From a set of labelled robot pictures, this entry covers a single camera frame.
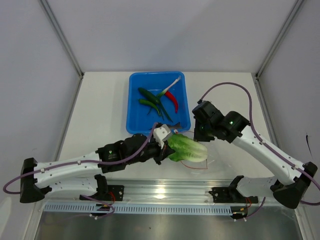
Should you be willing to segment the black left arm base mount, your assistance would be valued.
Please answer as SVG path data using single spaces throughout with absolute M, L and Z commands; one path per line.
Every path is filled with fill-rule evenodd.
M 88 196 L 91 199 L 99 201 L 123 201 L 125 190 L 124 185 L 109 185 L 106 177 L 101 174 L 96 174 L 93 182 L 97 184 L 97 187 L 93 188 L 95 192 L 93 194 L 81 194 L 79 197 L 80 200 L 89 200 L 89 198 L 85 197 Z

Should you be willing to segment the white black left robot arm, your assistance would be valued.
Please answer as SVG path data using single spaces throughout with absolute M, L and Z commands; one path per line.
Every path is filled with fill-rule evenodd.
M 36 203 L 52 195 L 105 200 L 109 188 L 104 174 L 122 171 L 128 165 L 150 159 L 160 165 L 174 153 L 168 140 L 138 133 L 61 162 L 40 163 L 33 157 L 27 158 L 20 172 L 19 201 Z

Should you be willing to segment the clear zip bag orange zipper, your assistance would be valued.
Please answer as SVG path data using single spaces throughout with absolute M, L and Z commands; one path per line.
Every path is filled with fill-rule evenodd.
M 183 131 L 178 131 L 178 130 L 174 130 L 173 131 L 173 135 L 174 134 L 182 134 L 184 136 L 187 136 L 188 138 L 193 139 L 193 131 L 190 130 L 183 130 Z M 214 165 L 217 160 L 214 158 L 214 156 L 210 153 L 209 148 L 206 146 L 207 150 L 208 150 L 208 157 L 207 160 L 202 161 L 202 162 L 190 162 L 187 160 L 182 160 L 182 161 L 178 161 L 176 163 L 181 163 L 184 167 L 188 168 L 188 169 L 192 169 L 192 170 L 208 170 L 209 166 Z

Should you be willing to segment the toy napa cabbage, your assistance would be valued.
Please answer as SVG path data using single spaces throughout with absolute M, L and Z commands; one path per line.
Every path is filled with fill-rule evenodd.
M 167 141 L 168 146 L 174 150 L 174 153 L 168 156 L 171 161 L 199 163 L 208 158 L 207 147 L 185 135 L 173 134 Z

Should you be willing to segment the small green toy pepper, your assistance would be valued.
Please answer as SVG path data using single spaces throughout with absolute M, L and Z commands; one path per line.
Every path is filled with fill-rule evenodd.
M 149 106 L 149 107 L 155 109 L 156 112 L 157 112 L 157 114 L 158 114 L 159 116 L 161 116 L 161 112 L 160 112 L 159 108 L 158 108 L 154 103 L 152 103 L 151 101 L 148 101 L 148 100 L 146 100 L 146 99 L 139 99 L 138 102 L 139 102 L 141 105 Z

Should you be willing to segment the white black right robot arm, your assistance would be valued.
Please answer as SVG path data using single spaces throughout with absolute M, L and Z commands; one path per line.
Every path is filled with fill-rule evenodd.
M 237 176 L 230 184 L 228 196 L 234 202 L 245 197 L 274 198 L 289 209 L 296 209 L 311 184 L 318 167 L 303 163 L 263 138 L 252 129 L 248 119 L 236 111 L 223 115 L 209 101 L 198 101 L 192 110 L 195 118 L 194 139 L 210 142 L 227 141 L 244 150 L 270 172 L 272 177 Z

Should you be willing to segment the dark green toy cucumber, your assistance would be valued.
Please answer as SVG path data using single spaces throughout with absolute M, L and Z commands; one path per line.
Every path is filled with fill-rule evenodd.
M 150 101 L 151 103 L 155 104 L 155 105 L 159 105 L 160 104 L 160 100 L 158 97 L 156 97 L 153 93 L 151 93 L 150 91 L 139 87 L 138 88 L 139 93 L 144 96 L 148 101 Z

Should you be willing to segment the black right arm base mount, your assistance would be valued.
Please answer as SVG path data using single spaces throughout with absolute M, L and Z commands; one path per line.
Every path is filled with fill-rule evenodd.
M 245 197 L 237 190 L 238 183 L 244 178 L 243 175 L 236 176 L 227 187 L 212 187 L 208 193 L 212 196 L 214 203 L 221 204 L 257 204 L 259 199 L 257 196 Z

